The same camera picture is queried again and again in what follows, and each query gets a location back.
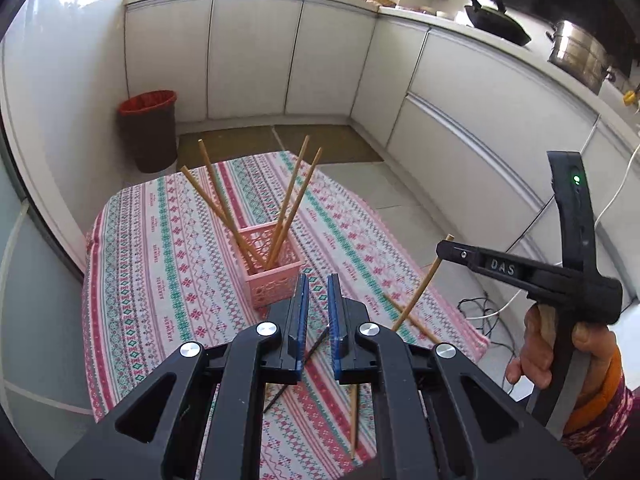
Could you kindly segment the patterned sleeve right forearm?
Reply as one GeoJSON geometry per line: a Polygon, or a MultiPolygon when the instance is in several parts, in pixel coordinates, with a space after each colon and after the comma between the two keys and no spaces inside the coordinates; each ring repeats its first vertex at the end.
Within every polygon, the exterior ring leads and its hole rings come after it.
{"type": "Polygon", "coordinates": [[[561,442],[587,479],[639,477],[639,397],[626,386],[620,350],[598,393],[570,415],[561,442]]]}

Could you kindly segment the person's right hand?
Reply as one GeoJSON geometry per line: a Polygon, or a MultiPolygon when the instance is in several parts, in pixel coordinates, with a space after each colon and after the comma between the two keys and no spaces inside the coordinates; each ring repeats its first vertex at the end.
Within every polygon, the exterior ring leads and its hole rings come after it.
{"type": "MultiPolygon", "coordinates": [[[[572,333],[575,348],[590,355],[589,370],[578,396],[582,408],[591,401],[610,402],[620,383],[620,352],[616,336],[606,325],[579,322],[572,333]]],[[[542,336],[542,317],[538,306],[525,317],[525,341],[520,356],[506,367],[506,379],[515,385],[526,376],[535,386],[545,389],[552,379],[553,350],[542,336]]]]}

